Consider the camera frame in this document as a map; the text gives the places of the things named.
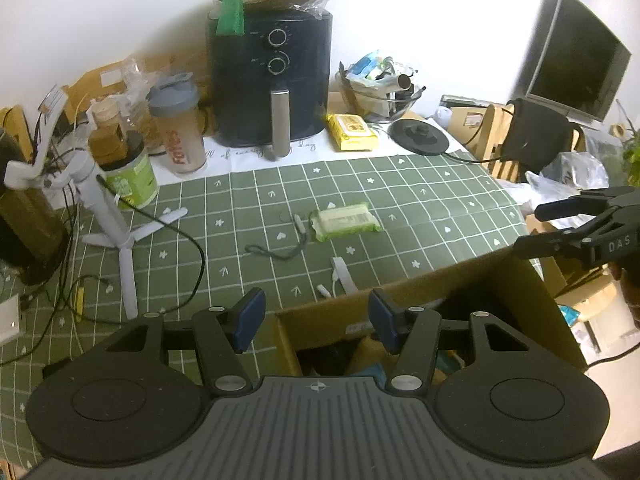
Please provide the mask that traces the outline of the person's right hand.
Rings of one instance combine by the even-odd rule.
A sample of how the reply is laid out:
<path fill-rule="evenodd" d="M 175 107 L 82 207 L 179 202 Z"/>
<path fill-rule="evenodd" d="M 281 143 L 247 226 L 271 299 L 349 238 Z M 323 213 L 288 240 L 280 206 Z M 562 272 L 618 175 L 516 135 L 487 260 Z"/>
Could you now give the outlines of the person's right hand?
<path fill-rule="evenodd" d="M 620 284 L 620 290 L 634 319 L 634 326 L 640 328 L 640 290 L 632 281 L 627 270 L 618 263 L 612 262 L 608 268 L 614 280 Z"/>

